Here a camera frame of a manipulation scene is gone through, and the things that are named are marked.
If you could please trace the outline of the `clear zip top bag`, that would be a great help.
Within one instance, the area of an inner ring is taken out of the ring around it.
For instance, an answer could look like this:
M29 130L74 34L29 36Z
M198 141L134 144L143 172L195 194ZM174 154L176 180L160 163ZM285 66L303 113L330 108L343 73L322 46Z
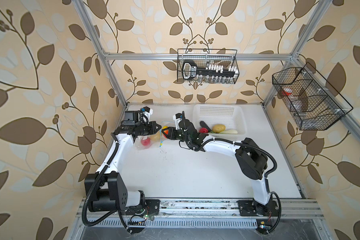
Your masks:
M152 149L152 148L161 148L164 143L169 142L170 140L165 137L160 129L156 134L150 136L139 136L136 138L134 147L137 151Z

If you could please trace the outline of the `red yellow toy mango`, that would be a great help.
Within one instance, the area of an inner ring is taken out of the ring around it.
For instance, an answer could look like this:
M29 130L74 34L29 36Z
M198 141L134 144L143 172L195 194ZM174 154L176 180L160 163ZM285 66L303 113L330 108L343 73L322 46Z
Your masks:
M168 126L164 126L163 129L162 129L162 134L167 137L169 133L169 127Z

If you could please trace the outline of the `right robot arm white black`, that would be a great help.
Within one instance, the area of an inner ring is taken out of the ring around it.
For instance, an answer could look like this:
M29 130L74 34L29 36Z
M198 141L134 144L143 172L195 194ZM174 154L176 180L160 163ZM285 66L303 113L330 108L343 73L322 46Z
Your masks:
M281 200L276 192L270 191L268 176L277 169L275 158L258 147L250 138L232 141L199 133L185 114L174 116L175 126L162 128L168 140L185 143L194 152L211 152L235 158L242 173L251 180L253 199L239 200L238 208L242 217L265 217L257 221L257 232L270 235L279 225L282 216Z

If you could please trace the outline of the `red toy apple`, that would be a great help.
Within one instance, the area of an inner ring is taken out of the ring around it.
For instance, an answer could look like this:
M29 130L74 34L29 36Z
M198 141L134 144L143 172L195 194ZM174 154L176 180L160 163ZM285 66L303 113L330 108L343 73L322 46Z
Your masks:
M141 145L144 148L149 148L152 145L152 141L150 137L144 137L141 139Z

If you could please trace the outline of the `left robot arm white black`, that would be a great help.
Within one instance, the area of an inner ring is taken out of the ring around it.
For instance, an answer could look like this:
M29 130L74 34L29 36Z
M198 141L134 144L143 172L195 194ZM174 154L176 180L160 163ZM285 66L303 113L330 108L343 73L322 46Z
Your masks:
M113 143L105 160L94 174L85 178L86 199L82 209L82 222L86 227L95 226L118 213L126 231L131 235L136 233L123 219L123 213L129 207L142 207L145 210L145 196L143 191L127 190L119 165L132 149L137 137L155 135L161 128L161 125L152 121L121 125L111 133Z

